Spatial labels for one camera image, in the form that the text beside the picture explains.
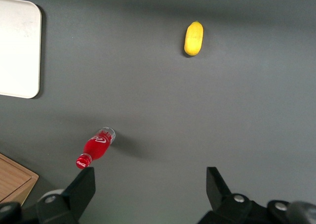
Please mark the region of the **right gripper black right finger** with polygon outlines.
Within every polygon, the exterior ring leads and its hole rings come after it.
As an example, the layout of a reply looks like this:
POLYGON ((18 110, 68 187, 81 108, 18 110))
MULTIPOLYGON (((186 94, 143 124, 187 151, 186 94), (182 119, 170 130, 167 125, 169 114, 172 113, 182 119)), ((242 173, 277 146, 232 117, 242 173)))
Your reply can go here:
POLYGON ((252 201, 243 194, 232 193, 216 167, 206 169, 206 193, 211 205, 200 224, 255 224, 250 216, 252 201))

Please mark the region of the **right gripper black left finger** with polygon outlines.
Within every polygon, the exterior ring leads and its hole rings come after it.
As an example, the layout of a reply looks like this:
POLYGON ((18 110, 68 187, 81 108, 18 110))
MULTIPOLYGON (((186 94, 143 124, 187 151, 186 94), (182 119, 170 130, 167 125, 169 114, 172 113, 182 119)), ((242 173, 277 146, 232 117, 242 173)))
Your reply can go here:
POLYGON ((94 168, 81 170, 65 189, 50 191, 37 202, 39 223, 78 224, 95 191, 94 168))

